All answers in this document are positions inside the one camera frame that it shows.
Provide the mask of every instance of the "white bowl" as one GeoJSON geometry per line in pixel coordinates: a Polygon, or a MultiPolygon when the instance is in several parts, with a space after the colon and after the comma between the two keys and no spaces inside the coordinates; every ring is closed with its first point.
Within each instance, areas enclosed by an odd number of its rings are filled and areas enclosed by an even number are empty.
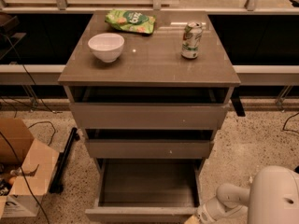
{"type": "Polygon", "coordinates": [[[91,52],[104,63],[114,62],[123,50],[124,39],[118,34],[99,34],[88,41],[91,52]]]}

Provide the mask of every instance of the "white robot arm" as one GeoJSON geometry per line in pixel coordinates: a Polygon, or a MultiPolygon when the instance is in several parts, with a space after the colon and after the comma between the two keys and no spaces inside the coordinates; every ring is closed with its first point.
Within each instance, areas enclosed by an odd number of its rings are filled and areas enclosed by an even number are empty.
{"type": "Polygon", "coordinates": [[[251,189],[223,184],[214,198],[198,207],[196,215],[200,223],[209,224],[247,211],[248,224],[298,224],[299,174],[269,166],[255,176],[251,189]]]}

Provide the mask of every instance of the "concrete floor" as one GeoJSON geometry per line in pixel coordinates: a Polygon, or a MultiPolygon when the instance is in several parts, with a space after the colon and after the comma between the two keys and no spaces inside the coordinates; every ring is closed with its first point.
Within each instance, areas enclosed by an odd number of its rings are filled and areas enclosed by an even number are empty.
{"type": "MultiPolygon", "coordinates": [[[[63,113],[53,114],[49,111],[29,112],[26,107],[6,100],[15,105],[15,109],[0,100],[2,108],[0,118],[17,117],[23,119],[27,126],[39,121],[51,121],[56,129],[51,147],[63,151],[68,135],[76,123],[68,111],[67,101],[53,105],[45,103],[54,110],[63,113]]],[[[217,133],[211,156],[200,174],[201,198],[205,202],[213,197],[218,185],[230,182],[240,187],[249,188],[250,178],[263,167],[279,165],[294,169],[299,165],[299,134],[283,132],[285,120],[299,111],[297,99],[287,99],[285,112],[278,111],[274,100],[242,99],[246,110],[245,117],[238,117],[232,109],[217,133]]],[[[288,129],[297,132],[299,116],[290,119],[288,129]]],[[[34,137],[48,143],[52,134],[49,124],[39,124],[31,129],[34,137]]],[[[72,146],[69,162],[64,173],[64,191],[61,194],[47,194],[42,202],[50,223],[91,223],[84,210],[92,208],[96,197],[99,174],[93,160],[89,157],[83,137],[72,146]]],[[[2,218],[1,224],[44,224],[46,219],[42,212],[37,217],[2,218]]],[[[222,219],[219,224],[245,224],[246,216],[235,219],[222,219]]]]}

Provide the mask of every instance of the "green object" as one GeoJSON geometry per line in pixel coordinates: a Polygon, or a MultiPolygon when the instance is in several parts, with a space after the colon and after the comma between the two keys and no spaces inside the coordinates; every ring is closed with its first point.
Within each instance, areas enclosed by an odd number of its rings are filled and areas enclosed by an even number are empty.
{"type": "Polygon", "coordinates": [[[140,12],[115,9],[109,11],[105,18],[105,22],[117,30],[140,34],[152,34],[155,21],[155,17],[140,12]]]}

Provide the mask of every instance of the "cabinet top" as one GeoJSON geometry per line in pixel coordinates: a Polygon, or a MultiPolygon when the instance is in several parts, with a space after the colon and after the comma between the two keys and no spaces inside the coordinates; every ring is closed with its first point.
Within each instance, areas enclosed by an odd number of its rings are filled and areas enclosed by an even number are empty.
{"type": "Polygon", "coordinates": [[[143,10],[156,17],[152,35],[115,30],[105,22],[108,11],[95,11],[75,47],[59,82],[66,86],[235,87],[240,80],[204,11],[143,10]],[[200,21],[203,34],[198,57],[181,56],[184,28],[200,21]],[[118,33],[125,44],[113,63],[103,63],[88,47],[91,37],[118,33]]]}

